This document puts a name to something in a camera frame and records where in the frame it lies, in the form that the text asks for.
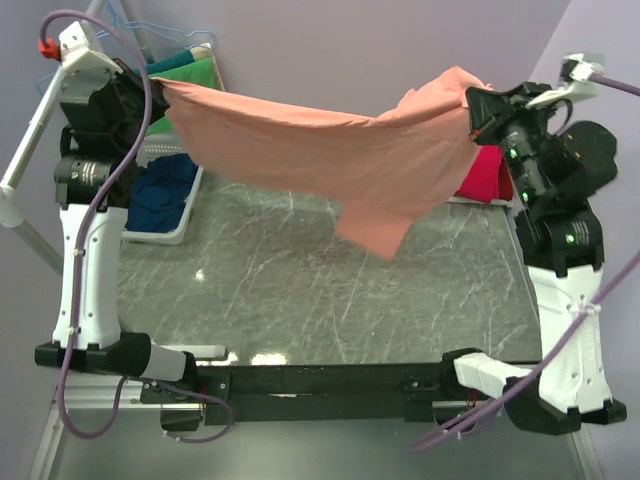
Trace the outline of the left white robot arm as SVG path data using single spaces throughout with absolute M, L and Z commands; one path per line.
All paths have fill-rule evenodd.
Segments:
M 59 316 L 49 342 L 35 350 L 37 365 L 70 372 L 119 375 L 164 383 L 176 401 L 200 388 L 193 354 L 129 332 L 118 315 L 119 254 L 136 156 L 147 125 L 167 104 L 159 85 L 117 62 L 70 74 L 60 107 L 67 119 L 54 171 L 55 200 L 64 235 Z

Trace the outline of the salmon pink t shirt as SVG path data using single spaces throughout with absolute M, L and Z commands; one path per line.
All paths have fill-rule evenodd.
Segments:
M 478 154 L 466 91 L 487 89 L 453 67 L 368 117 L 175 80 L 162 86 L 167 117 L 198 166 L 235 183 L 339 202 L 336 234 L 384 259 L 461 187 Z

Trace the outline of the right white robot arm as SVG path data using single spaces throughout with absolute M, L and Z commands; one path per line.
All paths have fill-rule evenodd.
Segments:
M 479 351 L 448 355 L 439 374 L 444 395 L 471 389 L 501 400 L 519 429 L 547 435 L 626 418 L 607 383 L 601 355 L 597 292 L 604 234 L 589 200 L 618 172 L 617 139 L 593 121 L 548 121 L 577 95 L 525 82 L 506 92 L 467 89 L 470 137 L 501 150 L 521 201 L 515 226 L 537 304 L 542 361 L 527 370 Z

